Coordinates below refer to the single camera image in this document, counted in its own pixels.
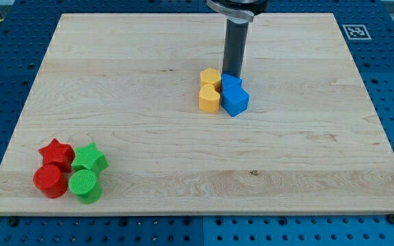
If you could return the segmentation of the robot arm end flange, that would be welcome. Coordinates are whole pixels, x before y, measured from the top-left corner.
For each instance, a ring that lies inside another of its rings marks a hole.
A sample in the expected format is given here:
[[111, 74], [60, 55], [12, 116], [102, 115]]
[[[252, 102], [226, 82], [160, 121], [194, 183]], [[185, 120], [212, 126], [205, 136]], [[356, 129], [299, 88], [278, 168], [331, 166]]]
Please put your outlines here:
[[206, 5], [229, 19], [251, 23], [255, 16], [267, 11], [270, 2], [270, 0], [206, 0]]

